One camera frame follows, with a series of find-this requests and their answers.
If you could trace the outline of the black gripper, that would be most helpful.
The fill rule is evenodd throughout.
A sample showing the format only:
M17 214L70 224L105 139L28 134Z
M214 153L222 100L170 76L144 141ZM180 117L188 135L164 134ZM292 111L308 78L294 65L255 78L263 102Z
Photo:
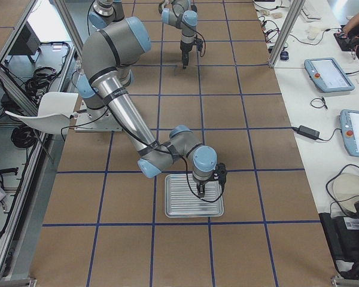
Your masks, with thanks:
M197 188L197 196L199 198L204 198L205 196L205 191L206 191L206 184L208 182L210 182L211 180L210 179L199 179L195 176L193 176L193 180L194 182L196 183L196 188Z
M186 69L188 66L189 52L192 51L193 46L195 46L195 42L185 43L183 41L180 42L180 49L182 52L182 68Z

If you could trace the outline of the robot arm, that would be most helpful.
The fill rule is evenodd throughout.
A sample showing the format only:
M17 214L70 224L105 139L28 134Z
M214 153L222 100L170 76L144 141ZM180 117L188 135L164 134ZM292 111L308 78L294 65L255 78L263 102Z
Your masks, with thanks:
M191 160L192 177L203 200L205 185L226 183L227 171L218 163L217 153L204 145L185 125L174 128L169 140L159 143L132 102L120 78L120 68L127 68L150 51L150 36L137 17L128 17L93 32L83 45L83 69L90 87L109 109L116 122L129 135L140 158L138 166L148 178L162 173L177 160Z
M197 8L191 1L163 1L159 4L159 13L164 24L181 31L180 49L182 68L189 62L189 52L199 40L196 36Z

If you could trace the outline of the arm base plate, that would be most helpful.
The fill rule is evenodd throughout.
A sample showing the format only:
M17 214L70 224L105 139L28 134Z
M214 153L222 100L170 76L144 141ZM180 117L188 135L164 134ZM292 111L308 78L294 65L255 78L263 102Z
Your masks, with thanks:
M85 111L79 113L77 117L74 127L76 132L122 131L120 125L98 96L94 95L83 99L82 109Z

